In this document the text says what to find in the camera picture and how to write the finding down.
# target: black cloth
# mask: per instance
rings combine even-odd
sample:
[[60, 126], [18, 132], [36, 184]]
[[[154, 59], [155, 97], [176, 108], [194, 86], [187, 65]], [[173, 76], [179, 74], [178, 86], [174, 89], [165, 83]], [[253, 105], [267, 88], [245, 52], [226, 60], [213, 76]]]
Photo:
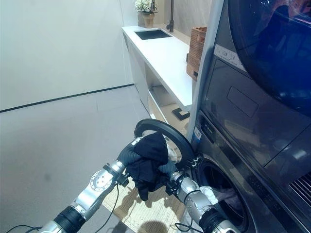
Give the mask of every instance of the black cloth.
[[138, 189], [142, 200], [148, 199], [148, 192], [153, 192], [169, 181], [166, 174], [158, 170], [168, 163], [168, 150], [162, 134], [154, 133], [143, 137], [135, 146], [134, 152], [141, 158], [126, 168]]

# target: gray floor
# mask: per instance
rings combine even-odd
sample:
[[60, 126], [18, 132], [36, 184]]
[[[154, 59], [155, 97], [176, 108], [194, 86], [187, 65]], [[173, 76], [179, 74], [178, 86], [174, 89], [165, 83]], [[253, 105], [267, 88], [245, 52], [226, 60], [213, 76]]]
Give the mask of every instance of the gray floor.
[[[148, 117], [133, 86], [1, 113], [0, 232], [53, 219]], [[101, 207], [81, 232], [95, 232], [108, 215]], [[132, 231], [112, 216], [100, 232]]]

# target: faucet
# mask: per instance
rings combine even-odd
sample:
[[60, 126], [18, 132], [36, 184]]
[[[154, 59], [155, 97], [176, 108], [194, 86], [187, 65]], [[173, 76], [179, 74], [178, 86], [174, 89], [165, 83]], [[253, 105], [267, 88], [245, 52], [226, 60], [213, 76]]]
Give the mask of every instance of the faucet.
[[166, 26], [166, 29], [169, 29], [171, 33], [174, 32], [174, 19], [173, 19], [173, 15], [174, 15], [174, 0], [171, 0], [171, 20], [169, 25]]

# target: woven mat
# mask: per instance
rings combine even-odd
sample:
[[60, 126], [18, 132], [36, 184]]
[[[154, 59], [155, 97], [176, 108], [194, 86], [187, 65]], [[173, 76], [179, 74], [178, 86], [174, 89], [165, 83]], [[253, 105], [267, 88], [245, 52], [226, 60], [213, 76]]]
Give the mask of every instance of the woven mat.
[[[174, 196], [168, 196], [165, 187], [149, 193], [142, 201], [132, 180], [127, 187], [119, 186], [119, 200], [114, 214], [136, 233], [174, 233], [174, 223], [184, 213], [184, 205]], [[103, 205], [111, 211], [117, 198], [117, 188], [107, 195]]]

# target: baseboard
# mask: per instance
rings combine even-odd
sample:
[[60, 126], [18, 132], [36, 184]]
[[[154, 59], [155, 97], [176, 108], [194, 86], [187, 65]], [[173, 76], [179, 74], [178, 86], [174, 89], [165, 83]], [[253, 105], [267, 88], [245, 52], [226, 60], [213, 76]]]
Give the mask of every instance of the baseboard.
[[76, 95], [71, 95], [71, 96], [55, 98], [55, 99], [52, 99], [52, 100], [44, 100], [44, 101], [40, 101], [40, 102], [36, 102], [36, 103], [25, 104], [25, 105], [14, 107], [14, 108], [8, 108], [8, 109], [0, 110], [0, 113], [16, 110], [16, 109], [19, 109], [19, 108], [25, 108], [25, 107], [29, 107], [29, 106], [34, 106], [34, 105], [37, 105], [37, 104], [52, 102], [52, 101], [56, 101], [56, 100], [63, 100], [63, 99], [68, 99], [68, 98], [72, 98], [72, 97], [76, 97], [76, 96], [83, 96], [83, 95], [93, 94], [93, 93], [102, 92], [102, 91], [109, 91], [109, 90], [118, 89], [118, 88], [122, 88], [122, 87], [133, 86], [133, 85], [134, 84], [127, 84], [127, 85], [123, 85], [123, 86], [116, 86], [116, 87], [106, 88], [106, 89], [97, 90], [97, 91], [89, 91], [89, 92], [84, 92], [84, 93], [81, 93], [81, 94], [76, 94]]

